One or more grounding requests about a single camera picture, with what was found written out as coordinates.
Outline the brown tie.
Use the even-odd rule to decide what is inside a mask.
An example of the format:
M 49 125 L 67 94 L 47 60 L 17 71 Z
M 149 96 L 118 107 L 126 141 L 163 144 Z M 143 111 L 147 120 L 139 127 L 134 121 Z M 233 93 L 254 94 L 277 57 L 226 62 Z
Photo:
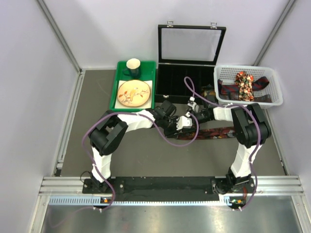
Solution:
M 209 101 L 215 101 L 216 100 L 216 93 L 214 90 L 214 86 L 211 84 L 208 84 L 206 86 L 201 87 L 201 96 Z

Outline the dark red patterned tie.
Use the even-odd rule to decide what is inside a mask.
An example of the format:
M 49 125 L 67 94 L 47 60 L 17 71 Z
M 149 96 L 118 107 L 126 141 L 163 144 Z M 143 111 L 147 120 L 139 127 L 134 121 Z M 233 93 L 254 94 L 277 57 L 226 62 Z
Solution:
M 192 140 L 195 138 L 196 130 L 191 129 L 189 132 L 179 133 L 175 136 L 177 140 Z M 236 133 L 234 127 L 220 127 L 213 129 L 200 129 L 196 140 L 210 140 L 210 139 L 226 139 L 235 138 Z

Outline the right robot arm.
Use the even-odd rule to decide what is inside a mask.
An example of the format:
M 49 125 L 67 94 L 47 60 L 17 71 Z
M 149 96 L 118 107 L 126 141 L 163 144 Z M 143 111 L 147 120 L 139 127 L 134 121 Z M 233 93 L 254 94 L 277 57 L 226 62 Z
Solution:
M 258 103 L 233 105 L 232 107 L 207 108 L 194 113 L 199 123 L 212 120 L 233 122 L 238 149 L 233 164 L 224 180 L 217 180 L 214 188 L 217 193 L 238 192 L 250 182 L 253 162 L 257 152 L 272 134 L 262 108 Z

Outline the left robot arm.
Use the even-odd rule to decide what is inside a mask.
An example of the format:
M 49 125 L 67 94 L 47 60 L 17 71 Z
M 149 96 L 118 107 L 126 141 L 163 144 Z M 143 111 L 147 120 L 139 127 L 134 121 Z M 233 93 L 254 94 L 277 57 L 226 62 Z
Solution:
M 138 129 L 149 129 L 158 126 L 163 129 L 165 136 L 177 132 L 178 117 L 174 116 L 176 106 L 164 101 L 156 108 L 148 108 L 139 112 L 115 112 L 108 110 L 102 118 L 107 117 L 89 133 L 93 152 L 93 169 L 91 180 L 99 192 L 106 192 L 110 188 L 110 163 L 112 153 L 118 148 L 126 132 Z

